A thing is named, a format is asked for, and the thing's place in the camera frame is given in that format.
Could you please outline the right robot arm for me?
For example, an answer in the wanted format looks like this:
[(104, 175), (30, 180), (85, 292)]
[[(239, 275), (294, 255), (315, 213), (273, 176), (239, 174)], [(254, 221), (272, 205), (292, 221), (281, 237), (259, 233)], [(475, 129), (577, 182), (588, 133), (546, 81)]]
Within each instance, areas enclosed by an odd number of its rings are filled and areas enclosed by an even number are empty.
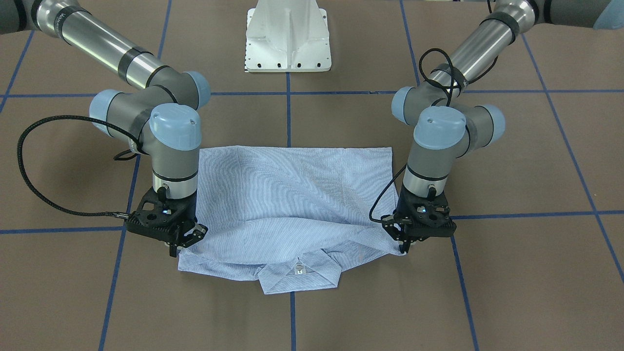
[(17, 144), (19, 171), (26, 186), (63, 213), (87, 216), (52, 202), (33, 186), (25, 172), (23, 148), (25, 138), (45, 123), (64, 119), (91, 122), (109, 137), (129, 145), (117, 160), (127, 160), (130, 154), (152, 159), (152, 186), (136, 211), (91, 213), (91, 217), (122, 218), (127, 231), (164, 242), (172, 257), (200, 242), (207, 227), (195, 215), (201, 145), (198, 110), (211, 96), (203, 75), (179, 73), (98, 20), (76, 0), (3, 0), (1, 33), (27, 30), (63, 40), (137, 91), (105, 90), (93, 98), (87, 117), (47, 117), (27, 127)]

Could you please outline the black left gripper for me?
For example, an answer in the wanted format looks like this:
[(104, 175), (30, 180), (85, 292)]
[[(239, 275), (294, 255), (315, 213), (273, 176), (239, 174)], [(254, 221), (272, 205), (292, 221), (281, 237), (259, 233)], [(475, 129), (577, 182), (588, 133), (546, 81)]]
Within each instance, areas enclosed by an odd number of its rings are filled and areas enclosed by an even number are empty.
[(382, 227), (393, 240), (399, 242), (399, 251), (407, 254), (412, 240), (452, 237), (457, 225), (450, 217), (445, 193), (427, 198), (402, 188), (396, 210), (382, 217)]

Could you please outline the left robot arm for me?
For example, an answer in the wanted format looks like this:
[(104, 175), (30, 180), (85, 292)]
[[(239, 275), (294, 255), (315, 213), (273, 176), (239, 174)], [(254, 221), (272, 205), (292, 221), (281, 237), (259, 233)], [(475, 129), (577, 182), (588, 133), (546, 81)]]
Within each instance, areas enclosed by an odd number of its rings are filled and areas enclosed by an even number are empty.
[(396, 209), (377, 220), (407, 254), (415, 242), (431, 237), (452, 237), (456, 225), (450, 217), (444, 188), (457, 158), (490, 146), (506, 129), (504, 114), (495, 106), (468, 107), (457, 98), (484, 77), (499, 54), (539, 24), (616, 30), (623, 26), (621, 0), (497, 0), (462, 44), (444, 61), (423, 74), (417, 87), (394, 94), (391, 111), (397, 120), (414, 128)]

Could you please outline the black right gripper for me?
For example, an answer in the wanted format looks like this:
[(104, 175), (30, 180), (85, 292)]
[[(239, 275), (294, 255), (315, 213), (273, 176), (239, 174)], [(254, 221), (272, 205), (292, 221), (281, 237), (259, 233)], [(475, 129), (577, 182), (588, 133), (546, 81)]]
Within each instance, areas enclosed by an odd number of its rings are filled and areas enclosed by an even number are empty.
[(196, 221), (196, 198), (196, 192), (185, 198), (167, 198), (162, 190), (148, 189), (125, 221), (127, 231), (169, 244), (169, 256), (176, 258), (180, 247), (191, 247), (207, 233), (207, 227)]

